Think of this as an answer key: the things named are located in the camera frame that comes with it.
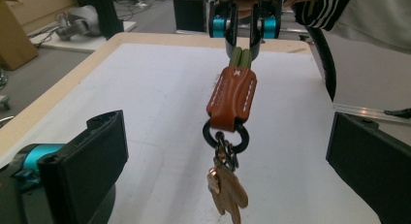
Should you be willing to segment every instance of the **brass key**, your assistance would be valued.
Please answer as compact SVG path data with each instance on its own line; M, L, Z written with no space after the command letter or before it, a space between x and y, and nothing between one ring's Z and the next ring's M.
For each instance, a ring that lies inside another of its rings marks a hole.
M248 206L248 196L233 173L235 167L230 169L223 163L227 162L228 157L231 157L227 155L227 149L225 149L231 144L224 141L224 136L222 138L219 146L216 147L216 157L213 159L214 168L208 171L208 190L211 192L212 199L220 214L224 215L227 211L231 214L233 223L240 224L241 216L238 207L246 208Z

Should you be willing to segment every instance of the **cardboard box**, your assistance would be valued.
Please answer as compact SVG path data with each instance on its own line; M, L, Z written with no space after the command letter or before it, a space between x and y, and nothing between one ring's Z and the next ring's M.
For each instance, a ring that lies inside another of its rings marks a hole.
M0 0L0 19L0 67L15 70L36 57L37 49L21 28L6 0Z
M77 7L77 0L18 0L7 2L26 33L55 21L55 16Z

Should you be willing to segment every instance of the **key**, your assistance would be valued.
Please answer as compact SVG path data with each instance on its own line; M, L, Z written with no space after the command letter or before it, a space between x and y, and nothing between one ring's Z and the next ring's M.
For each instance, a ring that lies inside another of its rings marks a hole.
M214 168L208 171L208 190L221 215L229 212L234 224L241 223L239 208L248 206L248 196L236 175L214 157Z

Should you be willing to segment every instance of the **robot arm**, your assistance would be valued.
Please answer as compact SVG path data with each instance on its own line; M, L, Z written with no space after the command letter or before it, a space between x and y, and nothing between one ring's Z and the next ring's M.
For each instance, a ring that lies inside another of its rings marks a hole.
M100 36L99 20L92 6L71 9L66 15L58 17L59 28L56 30L62 41L70 41L75 35Z

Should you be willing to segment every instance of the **gray floor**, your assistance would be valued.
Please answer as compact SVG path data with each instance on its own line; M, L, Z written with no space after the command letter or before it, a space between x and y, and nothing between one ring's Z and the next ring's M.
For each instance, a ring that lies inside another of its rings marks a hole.
M115 4L121 18L137 23L133 32L175 33L173 0L143 0L140 6L131 6L127 1ZM285 16L282 26L302 28L294 23L292 16ZM326 36L337 69L336 103L379 110L411 107L409 55L353 43L329 34ZM299 36L281 34L280 39L298 40ZM318 58L315 47L311 48ZM11 109L6 111L0 108L0 118L17 115L88 55L84 52L40 48L37 58L15 71L7 72L9 83L0 91L0 95L11 96ZM387 132L411 144L409 126L385 126Z

